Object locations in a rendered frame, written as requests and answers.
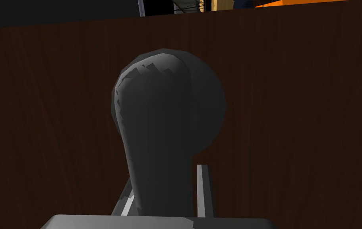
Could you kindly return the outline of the dark brown wooden door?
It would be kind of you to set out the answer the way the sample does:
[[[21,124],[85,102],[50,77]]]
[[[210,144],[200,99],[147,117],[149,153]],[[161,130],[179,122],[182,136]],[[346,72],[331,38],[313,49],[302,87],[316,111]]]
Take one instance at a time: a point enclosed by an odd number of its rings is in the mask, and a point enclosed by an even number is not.
[[[109,215],[129,173],[120,71],[160,48],[222,81],[208,164],[219,217],[362,229],[362,0],[0,28],[0,229]]]

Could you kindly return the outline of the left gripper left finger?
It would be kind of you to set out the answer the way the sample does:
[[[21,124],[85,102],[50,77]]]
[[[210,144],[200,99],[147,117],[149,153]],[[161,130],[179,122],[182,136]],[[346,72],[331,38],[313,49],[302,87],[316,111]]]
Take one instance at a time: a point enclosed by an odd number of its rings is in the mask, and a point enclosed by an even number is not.
[[[111,215],[134,216],[135,202],[131,180],[128,179]]]

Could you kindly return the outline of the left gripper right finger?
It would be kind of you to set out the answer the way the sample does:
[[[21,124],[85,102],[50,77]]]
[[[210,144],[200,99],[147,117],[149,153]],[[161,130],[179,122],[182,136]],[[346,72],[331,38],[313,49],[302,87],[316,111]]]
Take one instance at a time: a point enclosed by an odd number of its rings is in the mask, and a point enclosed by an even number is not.
[[[209,218],[217,216],[212,176],[208,165],[197,165],[197,216]]]

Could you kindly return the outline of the dark grey round door knob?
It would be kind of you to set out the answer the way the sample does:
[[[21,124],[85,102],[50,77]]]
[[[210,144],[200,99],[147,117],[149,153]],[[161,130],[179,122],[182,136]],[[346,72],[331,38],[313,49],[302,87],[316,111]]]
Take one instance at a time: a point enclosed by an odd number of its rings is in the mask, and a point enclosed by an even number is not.
[[[193,217],[192,158],[212,144],[225,111],[221,81],[192,53],[159,49],[121,70],[111,113],[139,215]]]

